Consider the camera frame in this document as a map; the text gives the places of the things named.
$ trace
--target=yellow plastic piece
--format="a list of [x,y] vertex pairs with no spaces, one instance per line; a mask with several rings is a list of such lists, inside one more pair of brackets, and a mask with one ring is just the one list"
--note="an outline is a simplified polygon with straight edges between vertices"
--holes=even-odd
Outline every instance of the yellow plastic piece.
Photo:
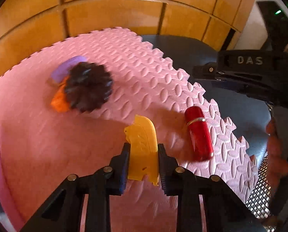
[[134,123],[124,129],[131,144],[128,179],[141,181],[145,174],[158,186],[158,143],[154,124],[149,118],[135,115]]

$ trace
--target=screw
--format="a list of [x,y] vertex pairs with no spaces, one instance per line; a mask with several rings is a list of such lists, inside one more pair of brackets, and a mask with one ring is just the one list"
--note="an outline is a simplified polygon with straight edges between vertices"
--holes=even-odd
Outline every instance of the screw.
[[212,175],[212,176],[210,177],[210,179],[211,179],[212,181],[215,181],[215,182],[220,181],[220,177],[219,177],[218,175]]
[[70,174],[70,175],[68,176],[68,181],[75,181],[76,178],[77,178],[77,175],[76,175],[76,174]]
[[177,173],[183,173],[183,172],[185,172],[185,169],[183,167],[177,167],[177,168],[175,168],[175,171]]
[[110,173],[112,170],[113,170],[113,169],[112,169],[112,167],[110,167],[110,166],[106,166],[106,167],[103,168],[103,171],[104,171],[105,173]]

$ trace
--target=pink puzzle mat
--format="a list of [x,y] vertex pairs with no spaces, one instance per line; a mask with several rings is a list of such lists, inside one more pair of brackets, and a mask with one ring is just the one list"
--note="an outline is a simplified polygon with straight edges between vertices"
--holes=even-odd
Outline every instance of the pink puzzle mat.
[[[230,118],[220,118],[200,84],[175,70],[170,58],[128,29],[115,28],[57,42],[32,54],[0,78],[0,201],[19,230],[66,176],[85,176],[108,165],[121,152],[123,129],[136,114],[151,119],[158,143],[180,166],[196,175],[219,175],[245,202],[256,185],[255,162],[246,154]],[[67,59],[83,55],[104,64],[113,93],[100,110],[57,113],[50,107],[56,92],[46,81]],[[215,155],[195,162],[184,112],[204,112]],[[123,196],[111,196],[113,231],[175,231],[177,198],[144,180],[128,181]]]

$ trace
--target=red lipstick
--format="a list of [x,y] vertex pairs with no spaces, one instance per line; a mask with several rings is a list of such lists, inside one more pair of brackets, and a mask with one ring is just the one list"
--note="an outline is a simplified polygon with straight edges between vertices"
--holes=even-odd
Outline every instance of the red lipstick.
[[194,149],[195,160],[209,160],[214,155],[206,119],[200,107],[192,106],[185,111],[188,132]]

